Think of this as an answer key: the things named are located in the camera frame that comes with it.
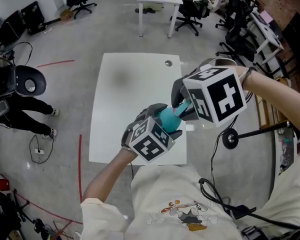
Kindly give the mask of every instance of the black glove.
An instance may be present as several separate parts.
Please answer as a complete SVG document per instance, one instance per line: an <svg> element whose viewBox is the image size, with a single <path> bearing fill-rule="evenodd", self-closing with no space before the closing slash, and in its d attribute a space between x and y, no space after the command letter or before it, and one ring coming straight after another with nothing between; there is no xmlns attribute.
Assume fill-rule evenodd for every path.
<svg viewBox="0 0 300 240"><path fill-rule="evenodd" d="M163 103L156 103L148 106L144 110L141 111L141 113L135 118L134 122L130 123L122 136L121 139L121 147L124 149L130 150L129 142L131 139L131 135L133 132L133 128L136 125L141 125L148 117L152 117L158 125L162 125L162 122L160 118L158 118L158 114L164 110L168 105ZM179 136L182 135L182 130L176 130L174 132L168 132L168 134L173 138L174 140L177 139Z"/></svg>

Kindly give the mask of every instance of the white table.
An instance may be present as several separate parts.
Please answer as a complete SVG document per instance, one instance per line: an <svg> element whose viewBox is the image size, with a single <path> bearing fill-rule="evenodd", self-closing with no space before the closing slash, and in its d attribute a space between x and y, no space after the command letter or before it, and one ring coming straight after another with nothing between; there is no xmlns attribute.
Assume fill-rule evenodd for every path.
<svg viewBox="0 0 300 240"><path fill-rule="evenodd" d="M139 2L139 37L144 35L143 33L143 2L150 2L150 3L161 3L161 4L173 4L174 5L174 12L170 24L170 30L168 34L168 38L172 37L172 32L174 31L176 18L179 10L179 6L183 4L182 0L137 0Z"/></svg>
<svg viewBox="0 0 300 240"><path fill-rule="evenodd" d="M262 65L264 65L265 63L267 63L268 61L270 61L280 50L283 50L284 47L282 46L281 42L277 38L276 34L273 32L273 30L268 25L265 25L262 22L260 22L258 20L258 18L253 13L250 13L249 16L252 18L253 22L258 26L258 28L261 30L262 34L265 37L265 41L256 50L256 54L259 54L261 52L261 50L263 48L265 48L268 43L271 43L275 47L277 47L277 49L274 52L272 52L271 54L269 54L265 58L265 60L262 62ZM248 27L248 29L251 31L254 26L255 25L252 23Z"/></svg>
<svg viewBox="0 0 300 240"><path fill-rule="evenodd" d="M153 53L105 53L95 90L89 145L89 161L109 163L121 148L128 124L155 103L171 106L173 83L180 78L177 55ZM153 161L156 165L187 163L186 124L172 149ZM138 157L133 165L147 165Z"/></svg>

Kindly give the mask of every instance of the white desk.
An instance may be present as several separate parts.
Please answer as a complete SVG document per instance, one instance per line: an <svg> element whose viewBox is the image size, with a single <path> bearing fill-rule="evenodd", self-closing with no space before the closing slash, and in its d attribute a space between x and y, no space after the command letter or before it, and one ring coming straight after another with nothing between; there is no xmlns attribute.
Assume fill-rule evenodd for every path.
<svg viewBox="0 0 300 240"><path fill-rule="evenodd" d="M162 3L162 4L173 4L174 5L174 13L172 16L170 30L168 34L168 38L172 37L172 32L174 31L176 18L179 10L179 6L183 4L182 0L137 0L139 2L139 37L144 35L143 32L143 2L150 2L150 3Z"/></svg>
<svg viewBox="0 0 300 240"><path fill-rule="evenodd" d="M121 137L128 124L155 103L171 106L173 83L180 78L177 55L153 53L105 53L95 90L89 145L89 161L109 163L121 148ZM151 164L187 163L186 124L173 148ZM140 157L133 165L147 165Z"/></svg>
<svg viewBox="0 0 300 240"><path fill-rule="evenodd" d="M277 49L271 53L270 55L268 55L265 60L262 62L262 65L267 63L268 61L270 61L280 50L283 50L284 47L282 46L282 44L280 43L279 39L277 38L276 34L273 32L273 30L268 26L268 25L265 25L263 24L262 22L260 22L258 20L258 18L253 14L253 13L250 13L249 15L254 23L258 26L258 28L261 30L262 34L264 35L265 37L265 41L259 46L259 48L256 50L256 54L259 54L261 52L261 50L263 48L266 47L266 45L268 43L271 43L273 44L274 46L277 47ZM252 23L248 29L249 30L252 30L252 28L254 27L255 25Z"/></svg>

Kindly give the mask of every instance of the teal object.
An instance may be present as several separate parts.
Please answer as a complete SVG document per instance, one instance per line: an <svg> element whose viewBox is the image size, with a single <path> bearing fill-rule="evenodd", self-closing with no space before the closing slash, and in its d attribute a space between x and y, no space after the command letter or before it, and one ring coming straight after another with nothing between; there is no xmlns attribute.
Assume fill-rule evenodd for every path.
<svg viewBox="0 0 300 240"><path fill-rule="evenodd" d="M179 117L183 111L185 111L188 106L191 104L191 101L185 101L184 103L180 104L177 108L167 107L162 110L158 117L162 122L161 127L167 132L172 133L176 131L180 124L181 118Z"/></svg>

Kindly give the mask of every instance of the concrete floor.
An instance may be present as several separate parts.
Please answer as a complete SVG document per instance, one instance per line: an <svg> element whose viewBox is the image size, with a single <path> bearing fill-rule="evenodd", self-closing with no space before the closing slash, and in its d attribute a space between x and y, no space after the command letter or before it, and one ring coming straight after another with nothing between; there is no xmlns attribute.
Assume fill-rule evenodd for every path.
<svg viewBox="0 0 300 240"><path fill-rule="evenodd" d="M179 55L182 72L185 74L205 59L214 57L217 51L222 51L219 42L224 41L226 34L215 28L220 16L212 13L200 21L203 28L198 28L198 37L190 28L183 27L169 39L167 34L173 7L167 5L161 12L143 16L144 36L139 37L136 0L91 2L98 4L91 8L92 14L82 12L77 20L48 26L47 30L52 30L47 33L24 35L21 38L21 41L29 41L33 45L29 66L75 60L40 68L48 87L38 98L60 109L59 117L29 113L38 121L58 130L49 160L42 165L31 162L29 141L33 133L0 127L0 172L10 180L11 187L40 207L72 220L75 217L79 222L82 222L78 183L80 134L82 191L105 166L88 161L93 100L103 54L125 52ZM15 50L16 63L25 63L29 48L20 46ZM259 128L254 98L239 115L234 128L239 133ZM210 158L217 135L222 129L198 129L196 127L195 131L187 133L188 163L193 164L202 177L210 179ZM51 149L50 140L39 137L39 141L46 152ZM273 140L270 133L243 139L234 150L227 150L220 143L214 159L217 189L222 196L231 197L234 205L262 207L271 191L272 158ZM131 168L127 167L106 201L117 206L122 214L128 216L129 221L134 218L131 180ZM25 211L32 218L41 218L51 226L53 220L59 223L60 228L66 224L66 221L33 205ZM76 230L81 232L82 226L77 224ZM22 224L22 231L26 239L41 239L28 222ZM73 223L66 232L73 235L74 231Z"/></svg>

